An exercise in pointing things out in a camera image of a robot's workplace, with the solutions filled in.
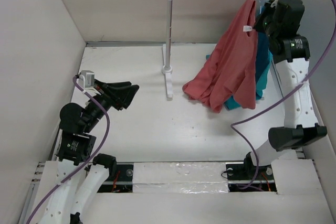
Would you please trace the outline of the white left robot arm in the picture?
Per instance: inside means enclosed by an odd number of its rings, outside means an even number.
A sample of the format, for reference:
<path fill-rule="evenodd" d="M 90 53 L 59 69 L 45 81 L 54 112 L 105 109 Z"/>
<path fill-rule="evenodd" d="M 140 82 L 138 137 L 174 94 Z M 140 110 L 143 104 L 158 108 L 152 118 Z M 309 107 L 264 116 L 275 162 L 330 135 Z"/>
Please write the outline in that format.
<path fill-rule="evenodd" d="M 57 182 L 44 197 L 48 201 L 40 223 L 81 223 L 99 188 L 117 176 L 114 156 L 94 149 L 90 132 L 102 118 L 110 126 L 108 110 L 127 109 L 139 90 L 130 82 L 104 83 L 97 79 L 75 86 L 88 97 L 85 107 L 66 104 L 60 111 L 61 142 L 57 153 Z"/>

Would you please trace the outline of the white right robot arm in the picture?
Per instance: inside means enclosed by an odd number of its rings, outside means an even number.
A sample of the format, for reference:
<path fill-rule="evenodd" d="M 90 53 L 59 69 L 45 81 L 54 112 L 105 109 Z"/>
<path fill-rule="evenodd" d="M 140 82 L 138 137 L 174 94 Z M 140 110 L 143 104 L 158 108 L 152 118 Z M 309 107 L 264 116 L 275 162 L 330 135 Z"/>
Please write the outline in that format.
<path fill-rule="evenodd" d="M 283 126 L 270 128 L 267 141 L 246 155 L 242 170 L 248 178 L 255 178 L 287 150 L 309 145 L 327 134 L 312 105 L 307 79 L 309 43 L 297 33 L 304 11 L 302 0 L 267 2 L 254 25 L 256 31 L 268 38 L 280 79 L 285 118 Z"/>

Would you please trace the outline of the red t shirt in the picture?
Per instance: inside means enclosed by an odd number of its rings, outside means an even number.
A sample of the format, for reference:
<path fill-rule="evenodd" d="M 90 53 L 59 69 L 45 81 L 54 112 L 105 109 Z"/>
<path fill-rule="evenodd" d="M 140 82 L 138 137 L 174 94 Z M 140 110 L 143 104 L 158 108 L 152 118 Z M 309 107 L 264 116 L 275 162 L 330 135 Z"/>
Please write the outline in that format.
<path fill-rule="evenodd" d="M 219 113 L 229 98 L 244 109 L 256 107 L 258 33 L 253 29 L 256 1 L 246 0 L 199 73 L 183 92 Z"/>

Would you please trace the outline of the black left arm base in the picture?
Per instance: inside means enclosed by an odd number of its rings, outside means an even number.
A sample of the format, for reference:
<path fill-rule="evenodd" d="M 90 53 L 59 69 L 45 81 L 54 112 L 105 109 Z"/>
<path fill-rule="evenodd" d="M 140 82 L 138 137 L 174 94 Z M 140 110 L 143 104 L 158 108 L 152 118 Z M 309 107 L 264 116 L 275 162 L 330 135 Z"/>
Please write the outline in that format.
<path fill-rule="evenodd" d="M 133 192 L 133 163 L 117 163 L 114 177 L 109 177 L 98 189 L 98 193 Z"/>

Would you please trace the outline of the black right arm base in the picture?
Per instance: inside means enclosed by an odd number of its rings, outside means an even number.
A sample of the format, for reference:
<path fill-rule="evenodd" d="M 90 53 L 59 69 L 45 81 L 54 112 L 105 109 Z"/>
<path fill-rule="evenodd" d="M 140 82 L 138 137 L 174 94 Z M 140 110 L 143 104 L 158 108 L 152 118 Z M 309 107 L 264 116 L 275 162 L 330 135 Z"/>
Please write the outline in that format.
<path fill-rule="evenodd" d="M 251 154 L 242 162 L 227 162 L 221 177 L 228 182 L 229 192 L 276 192 L 276 183 L 271 165 L 256 170 Z"/>

